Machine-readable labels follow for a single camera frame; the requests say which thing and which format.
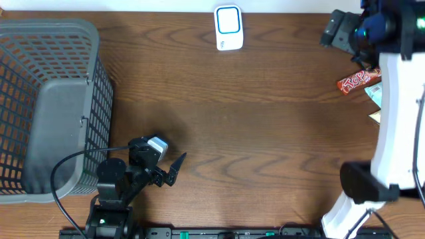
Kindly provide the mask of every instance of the red wrapper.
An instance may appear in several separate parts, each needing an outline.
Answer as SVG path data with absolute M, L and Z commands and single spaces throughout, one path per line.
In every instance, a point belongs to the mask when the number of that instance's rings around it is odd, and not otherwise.
M 362 70 L 354 75 L 338 81 L 337 86 L 338 89 L 344 93 L 344 95 L 347 95 L 352 89 L 372 82 L 380 76 L 381 70 L 379 68 L 375 68 L 373 70 Z

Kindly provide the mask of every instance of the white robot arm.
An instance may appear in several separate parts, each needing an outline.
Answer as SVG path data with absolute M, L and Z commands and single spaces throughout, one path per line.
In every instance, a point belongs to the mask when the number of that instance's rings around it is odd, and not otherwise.
M 341 168 L 344 191 L 321 220 L 328 238 L 354 238 L 368 212 L 396 200 L 403 191 L 418 185 L 422 190 L 425 181 L 425 155 L 420 150 L 425 144 L 420 110 L 425 90 L 425 13 L 418 10 L 425 2 L 364 2 L 362 17 L 334 11 L 321 40 L 325 46 L 354 54 L 354 61 L 376 66 L 379 60 L 383 84 L 375 156 L 367 167 L 353 163 Z M 417 169 L 421 170 L 415 182 Z
M 401 59 L 400 54 L 381 53 L 379 65 L 382 71 L 381 126 L 375 156 L 371 162 L 371 174 L 382 185 L 398 185 L 402 189 L 416 187 L 412 176 L 414 139 L 419 100 L 425 87 L 425 53 L 415 53 L 411 61 Z M 425 127 L 420 128 L 421 137 Z M 424 152 L 419 151 L 418 168 L 425 171 Z M 419 172 L 421 185 L 424 174 Z M 355 204 L 344 192 L 323 218 L 322 227 L 328 238 L 344 238 L 348 231 L 364 215 L 366 210 L 378 210 L 385 202 L 366 201 Z M 349 236 L 354 238 L 357 229 Z

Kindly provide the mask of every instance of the laundry basket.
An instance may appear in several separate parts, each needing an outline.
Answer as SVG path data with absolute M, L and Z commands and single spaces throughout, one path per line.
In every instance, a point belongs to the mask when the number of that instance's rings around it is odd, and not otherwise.
M 0 203 L 51 202 L 62 158 L 107 147 L 112 86 L 96 28 L 78 19 L 0 21 Z M 96 190 L 104 152 L 56 172 L 58 197 Z

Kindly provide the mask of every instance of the basket mesh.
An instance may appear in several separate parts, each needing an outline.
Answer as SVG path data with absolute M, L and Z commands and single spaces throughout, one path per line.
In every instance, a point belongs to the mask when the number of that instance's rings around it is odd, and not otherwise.
M 88 120 L 88 135 L 86 149 L 99 149 L 108 147 L 111 112 L 112 112 L 112 85 L 108 80 L 100 59 L 96 62 L 94 73 L 94 93 L 92 110 Z M 106 152 L 91 152 L 84 156 L 84 171 L 77 186 L 71 193 L 92 193 L 96 190 L 98 178 L 96 169 L 99 163 L 106 159 Z
M 49 80 L 87 77 L 90 36 L 75 33 L 2 34 L 0 37 L 0 195 L 22 194 L 23 163 L 28 147 L 35 103 Z M 86 148 L 107 147 L 112 110 L 112 86 L 100 59 L 96 59 L 94 97 Z M 84 157 L 84 170 L 73 194 L 95 189 L 95 174 L 105 153 Z

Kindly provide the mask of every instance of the wood grain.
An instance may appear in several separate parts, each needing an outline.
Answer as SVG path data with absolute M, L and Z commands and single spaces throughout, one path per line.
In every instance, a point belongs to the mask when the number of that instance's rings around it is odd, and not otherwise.
M 111 146 L 160 133 L 171 144 L 163 168 L 188 153 L 174 187 L 148 187 L 134 201 L 142 224 L 318 223 L 341 192 L 342 162 L 369 160 L 375 151 L 379 127 L 367 115 L 378 108 L 362 90 L 342 96 L 335 87 L 357 66 L 318 43 L 329 15 L 244 14 L 244 46 L 233 52 L 216 49 L 211 14 L 4 17 L 94 23 L 115 87 Z M 81 226 L 91 197 L 62 200 Z M 53 203 L 1 205 L 0 215 L 0 238 L 57 238 L 70 226 Z M 382 216 L 401 238 L 425 233 L 419 202 L 401 200 Z

